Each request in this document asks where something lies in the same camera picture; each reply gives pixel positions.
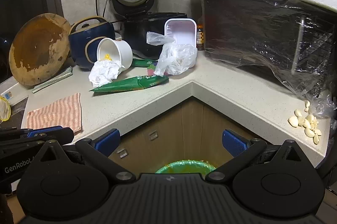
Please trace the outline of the green snack bag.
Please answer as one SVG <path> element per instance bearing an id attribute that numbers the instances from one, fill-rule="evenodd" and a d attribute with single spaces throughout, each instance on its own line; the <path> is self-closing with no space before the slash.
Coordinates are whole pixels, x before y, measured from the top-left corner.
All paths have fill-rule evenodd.
<path id="1" fill-rule="evenodd" d="M 151 65 L 156 66 L 157 63 L 158 62 L 156 60 L 134 58 L 132 60 L 131 66 L 139 68 L 147 68 L 150 67 Z"/>
<path id="2" fill-rule="evenodd" d="M 151 88 L 157 85 L 167 83 L 169 81 L 168 76 L 135 76 L 124 80 L 115 81 L 105 84 L 101 87 L 96 87 L 91 90 L 94 93 L 119 93 L 138 91 L 147 88 Z"/>

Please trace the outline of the green lined trash bin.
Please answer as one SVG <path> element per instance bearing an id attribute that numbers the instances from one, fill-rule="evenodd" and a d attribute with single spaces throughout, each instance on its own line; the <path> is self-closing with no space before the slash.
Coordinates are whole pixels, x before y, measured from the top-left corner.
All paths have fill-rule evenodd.
<path id="1" fill-rule="evenodd" d="M 205 176 L 216 169 L 207 161 L 181 160 L 169 163 L 156 171 L 157 174 L 200 173 Z"/>

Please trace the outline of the navy blue electric kettle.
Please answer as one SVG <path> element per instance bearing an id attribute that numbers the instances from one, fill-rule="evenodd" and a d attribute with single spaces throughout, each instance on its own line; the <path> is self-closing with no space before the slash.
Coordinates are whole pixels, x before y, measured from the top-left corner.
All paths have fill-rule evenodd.
<path id="1" fill-rule="evenodd" d="M 72 25 L 68 39 L 71 57 L 81 69 L 91 69 L 97 61 L 99 42 L 109 37 L 115 39 L 113 24 L 101 16 L 84 18 Z"/>

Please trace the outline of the white plastic food tray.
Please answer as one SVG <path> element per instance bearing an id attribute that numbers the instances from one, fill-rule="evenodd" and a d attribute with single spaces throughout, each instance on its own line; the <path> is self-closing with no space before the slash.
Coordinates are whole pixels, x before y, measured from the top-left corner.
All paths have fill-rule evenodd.
<path id="1" fill-rule="evenodd" d="M 175 39 L 177 44 L 197 47 L 197 24 L 190 18 L 169 19 L 164 25 L 165 36 Z"/>

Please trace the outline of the white tissue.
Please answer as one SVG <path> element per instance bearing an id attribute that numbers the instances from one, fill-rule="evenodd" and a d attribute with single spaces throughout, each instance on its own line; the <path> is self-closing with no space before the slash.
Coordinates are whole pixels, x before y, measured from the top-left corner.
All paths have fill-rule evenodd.
<path id="1" fill-rule="evenodd" d="M 125 69 L 120 61 L 101 60 L 96 61 L 92 67 L 88 79 L 94 88 L 111 83 Z"/>

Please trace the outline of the round wooden cutting board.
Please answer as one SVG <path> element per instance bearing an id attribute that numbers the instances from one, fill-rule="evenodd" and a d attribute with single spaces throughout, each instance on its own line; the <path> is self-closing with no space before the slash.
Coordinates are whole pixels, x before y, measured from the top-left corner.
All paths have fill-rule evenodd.
<path id="1" fill-rule="evenodd" d="M 16 34 L 9 52 L 9 66 L 15 80 L 31 87 L 54 77 L 68 58 L 69 22 L 45 13 L 25 23 Z"/>

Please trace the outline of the pile of garlic cloves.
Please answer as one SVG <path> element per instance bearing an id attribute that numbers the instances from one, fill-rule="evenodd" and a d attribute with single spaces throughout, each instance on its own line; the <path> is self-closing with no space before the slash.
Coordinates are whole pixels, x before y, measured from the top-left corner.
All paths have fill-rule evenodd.
<path id="1" fill-rule="evenodd" d="M 318 128 L 319 121 L 317 118 L 309 113 L 311 103 L 304 100 L 304 113 L 300 109 L 294 110 L 294 115 L 287 119 L 288 124 L 293 128 L 302 128 L 304 134 L 312 139 L 315 145 L 318 145 L 322 137 L 322 131 Z"/>

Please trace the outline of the white paper bowl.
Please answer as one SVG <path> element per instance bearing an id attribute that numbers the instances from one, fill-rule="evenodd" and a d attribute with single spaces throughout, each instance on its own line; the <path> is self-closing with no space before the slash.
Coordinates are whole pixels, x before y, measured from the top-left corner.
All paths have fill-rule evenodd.
<path id="1" fill-rule="evenodd" d="M 120 61 L 123 70 L 130 68 L 132 63 L 132 49 L 126 41 L 113 40 L 111 38 L 103 38 L 96 51 L 98 61 L 108 56 L 112 61 Z"/>

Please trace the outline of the clear plastic bag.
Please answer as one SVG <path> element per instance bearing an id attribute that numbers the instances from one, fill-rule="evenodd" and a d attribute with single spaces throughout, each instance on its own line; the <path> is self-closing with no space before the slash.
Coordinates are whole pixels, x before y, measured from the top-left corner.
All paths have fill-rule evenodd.
<path id="1" fill-rule="evenodd" d="M 195 65 L 197 48 L 192 44 L 178 44 L 169 36 L 155 32 L 147 32 L 146 42 L 149 45 L 162 46 L 154 75 L 180 75 Z"/>

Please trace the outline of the green snack bag front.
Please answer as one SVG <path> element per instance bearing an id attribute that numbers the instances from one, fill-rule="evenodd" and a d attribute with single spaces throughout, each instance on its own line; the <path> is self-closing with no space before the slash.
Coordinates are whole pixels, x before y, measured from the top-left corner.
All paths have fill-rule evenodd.
<path id="1" fill-rule="evenodd" d="M 138 91 L 147 88 L 151 88 L 157 85 L 167 83 L 169 81 L 168 76 L 135 76 L 124 80 L 115 81 L 105 84 L 101 87 L 96 87 L 91 90 L 94 93 L 119 93 Z"/>

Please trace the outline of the sauce jar orange lid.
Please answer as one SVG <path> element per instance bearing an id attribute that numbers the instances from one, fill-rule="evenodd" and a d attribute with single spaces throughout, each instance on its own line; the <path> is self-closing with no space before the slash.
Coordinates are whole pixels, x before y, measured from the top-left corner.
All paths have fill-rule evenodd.
<path id="1" fill-rule="evenodd" d="M 205 38 L 203 32 L 203 19 L 200 17 L 197 21 L 197 49 L 203 51 L 205 49 Z"/>

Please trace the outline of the green patterned mat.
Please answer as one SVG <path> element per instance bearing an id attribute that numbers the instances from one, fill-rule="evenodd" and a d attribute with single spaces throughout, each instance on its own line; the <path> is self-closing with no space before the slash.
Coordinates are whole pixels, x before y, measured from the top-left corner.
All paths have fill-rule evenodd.
<path id="1" fill-rule="evenodd" d="M 43 90 L 46 87 L 51 86 L 52 84 L 55 84 L 61 80 L 64 80 L 70 76 L 73 75 L 73 67 L 68 67 L 67 69 L 65 69 L 62 73 L 60 73 L 58 76 L 55 76 L 49 80 L 47 80 L 44 83 L 38 84 L 36 85 L 33 89 L 32 89 L 32 93 L 37 93 L 41 90 Z"/>

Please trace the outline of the green snack bag rear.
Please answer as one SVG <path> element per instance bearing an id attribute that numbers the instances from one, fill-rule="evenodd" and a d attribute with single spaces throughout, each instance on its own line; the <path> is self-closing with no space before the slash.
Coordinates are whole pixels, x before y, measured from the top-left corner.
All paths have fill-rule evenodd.
<path id="1" fill-rule="evenodd" d="M 132 60 L 131 66 L 139 68 L 147 68 L 150 67 L 151 65 L 156 66 L 157 63 L 158 62 L 156 60 L 134 58 Z"/>

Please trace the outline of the purple eggplant sponge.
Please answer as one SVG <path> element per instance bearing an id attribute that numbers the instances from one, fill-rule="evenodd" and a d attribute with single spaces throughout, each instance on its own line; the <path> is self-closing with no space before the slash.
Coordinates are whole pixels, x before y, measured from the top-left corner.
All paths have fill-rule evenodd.
<path id="1" fill-rule="evenodd" d="M 169 74 L 165 70 L 161 68 L 157 68 L 154 64 L 151 64 L 147 68 L 147 75 L 148 76 L 168 76 Z"/>

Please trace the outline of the pink striped dish cloth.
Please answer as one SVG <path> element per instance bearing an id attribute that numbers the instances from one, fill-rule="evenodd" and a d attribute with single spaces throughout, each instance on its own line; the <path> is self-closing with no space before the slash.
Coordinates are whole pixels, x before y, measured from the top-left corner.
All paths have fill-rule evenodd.
<path id="1" fill-rule="evenodd" d="M 56 100 L 27 114 L 27 128 L 42 129 L 55 126 L 68 127 L 75 134 L 82 131 L 80 93 Z"/>

